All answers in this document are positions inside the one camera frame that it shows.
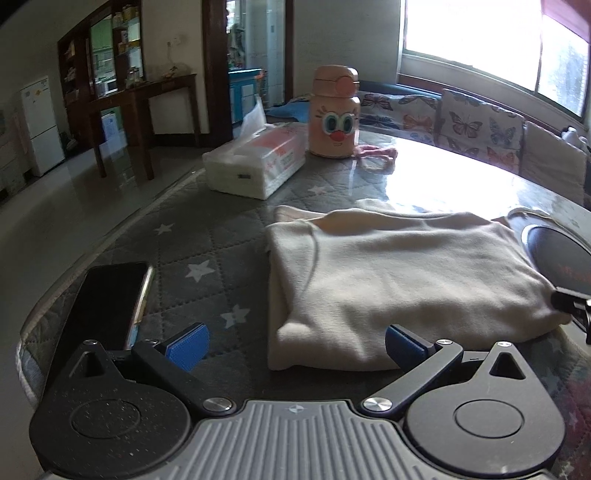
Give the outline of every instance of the folded white sweater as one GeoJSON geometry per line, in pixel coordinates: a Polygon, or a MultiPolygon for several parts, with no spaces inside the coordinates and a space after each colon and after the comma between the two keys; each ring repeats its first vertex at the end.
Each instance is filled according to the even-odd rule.
{"type": "Polygon", "coordinates": [[[326,215],[278,207],[283,221],[267,229],[269,368],[396,368],[384,346],[392,323],[478,350],[570,321],[505,225],[372,205],[326,215]]]}

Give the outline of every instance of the refrigerator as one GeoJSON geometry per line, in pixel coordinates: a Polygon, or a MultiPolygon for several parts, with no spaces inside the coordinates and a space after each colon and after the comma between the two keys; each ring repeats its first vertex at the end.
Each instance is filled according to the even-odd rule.
{"type": "Polygon", "coordinates": [[[53,111],[49,78],[21,90],[24,128],[23,148],[31,160],[33,173],[40,177],[64,160],[60,134],[53,111]]]}

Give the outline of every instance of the window sill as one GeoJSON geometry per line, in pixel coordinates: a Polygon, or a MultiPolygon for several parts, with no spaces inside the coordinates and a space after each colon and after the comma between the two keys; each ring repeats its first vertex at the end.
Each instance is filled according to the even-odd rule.
{"type": "Polygon", "coordinates": [[[581,122],[542,99],[496,78],[454,64],[403,53],[400,73],[482,95],[537,118],[557,130],[571,125],[580,135],[586,136],[588,132],[581,122]]]}

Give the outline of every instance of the pink water bottle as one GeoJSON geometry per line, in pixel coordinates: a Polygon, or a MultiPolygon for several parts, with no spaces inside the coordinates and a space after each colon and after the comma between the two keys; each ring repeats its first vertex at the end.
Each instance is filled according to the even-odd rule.
{"type": "Polygon", "coordinates": [[[324,65],[314,74],[310,100],[309,149],[315,155],[346,158],[359,140],[357,70],[324,65]]]}

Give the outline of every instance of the door frame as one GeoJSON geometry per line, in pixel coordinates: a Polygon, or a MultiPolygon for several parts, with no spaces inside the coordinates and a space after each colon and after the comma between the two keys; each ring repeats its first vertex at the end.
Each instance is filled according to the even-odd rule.
{"type": "MultiPolygon", "coordinates": [[[[203,63],[209,134],[203,146],[218,147],[232,140],[226,0],[202,0],[203,63]]],[[[294,0],[285,0],[284,101],[293,98],[294,0]]]]}

